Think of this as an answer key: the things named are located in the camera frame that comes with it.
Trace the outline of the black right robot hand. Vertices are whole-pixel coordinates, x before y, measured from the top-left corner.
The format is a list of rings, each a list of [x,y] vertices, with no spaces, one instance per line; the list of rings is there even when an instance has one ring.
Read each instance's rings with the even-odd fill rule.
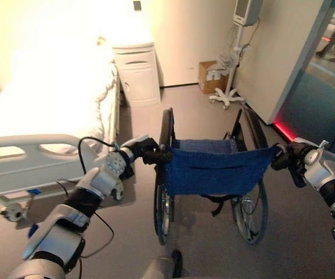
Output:
[[[306,172],[304,158],[307,153],[317,149],[316,146],[306,142],[289,142],[287,145],[274,144],[279,149],[272,159],[271,168],[276,171],[287,169],[291,174],[297,188],[306,186],[304,173]]]

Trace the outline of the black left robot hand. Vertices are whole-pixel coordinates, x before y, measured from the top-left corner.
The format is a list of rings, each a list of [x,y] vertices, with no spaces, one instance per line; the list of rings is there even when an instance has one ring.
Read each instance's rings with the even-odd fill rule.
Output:
[[[172,153],[162,150],[147,134],[128,140],[120,147],[130,162],[142,158],[144,164],[165,164],[172,161]]]

